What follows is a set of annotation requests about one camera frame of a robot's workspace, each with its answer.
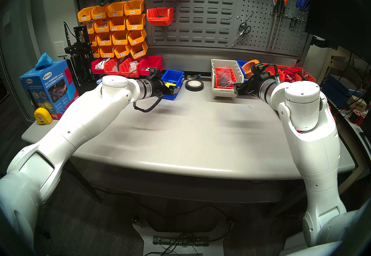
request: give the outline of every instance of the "pegboard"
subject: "pegboard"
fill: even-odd
[[[288,0],[285,14],[306,19],[308,12],[300,11],[299,8],[295,7],[296,1],[297,0]],[[274,20],[274,14],[271,13],[271,9],[273,9],[272,0],[237,0],[233,35],[236,37],[239,25],[251,15],[255,8],[256,12],[248,21],[248,25],[252,28],[251,32],[247,35],[240,36],[233,43],[233,48],[266,51],[270,30]],[[295,27],[291,28],[290,21],[291,19],[282,18],[276,44],[272,52],[300,57],[308,35],[304,32],[305,22],[298,21]],[[274,37],[277,33],[278,22],[279,16],[277,16],[276,28],[273,33],[270,49],[273,46]]]
[[[270,11],[273,9],[272,0],[145,0],[144,3],[144,13],[148,8],[174,7],[173,22],[169,26],[155,27],[146,21],[146,41],[149,47],[205,47],[266,52],[273,22]],[[295,3],[296,0],[288,0],[285,13],[306,19],[307,13],[300,12]],[[79,4],[81,9],[97,5],[95,0],[81,0]],[[251,32],[241,36],[232,46],[239,25],[254,8],[257,11],[248,21],[252,27]],[[282,18],[272,52],[300,58],[307,38],[305,22],[298,21],[294,28],[290,28],[289,23],[290,19]]]

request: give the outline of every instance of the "blue box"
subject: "blue box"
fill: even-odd
[[[166,70],[164,75],[162,75],[161,79],[165,82],[174,83],[178,87],[182,87],[183,85],[183,71],[177,71],[177,70]],[[171,95],[164,95],[164,99],[168,100],[174,100],[175,97],[177,97],[177,94],[171,96]]]
[[[46,108],[56,120],[79,97],[66,60],[53,61],[39,70],[32,68],[19,79],[32,105],[35,100],[35,109]]]

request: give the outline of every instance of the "gray table top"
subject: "gray table top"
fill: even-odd
[[[155,99],[137,102],[148,108]],[[57,121],[33,123],[22,135],[35,143]],[[100,135],[73,158],[161,173],[228,179],[300,179],[280,119],[253,96],[214,97],[211,82],[199,92],[182,87],[149,113],[127,106]],[[339,172],[355,164],[341,142]]]

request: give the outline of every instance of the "white organizer box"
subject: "white organizer box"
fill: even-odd
[[[211,79],[213,81],[211,90],[213,91],[213,95],[222,96],[222,97],[236,97],[237,95],[234,93],[233,89],[215,88],[215,81],[216,81],[215,68],[216,67],[232,68],[234,75],[236,76],[237,82],[242,83],[244,80],[244,74],[242,73],[241,68],[238,65],[237,61],[236,60],[211,59],[211,70],[212,70]]]

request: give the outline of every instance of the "blue storage bin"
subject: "blue storage bin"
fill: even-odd
[[[242,60],[237,60],[238,66],[241,68],[241,71],[243,74],[245,74],[245,71],[243,71],[242,67],[248,63],[248,61],[242,61]]]
[[[161,79],[165,82],[174,83],[178,87],[182,87],[182,85],[183,85],[183,81],[182,81],[183,80],[183,75],[184,75],[183,71],[168,69],[168,70],[166,70],[164,75],[162,75]],[[164,99],[174,100],[177,97],[178,93],[175,94],[174,96],[164,95]]]

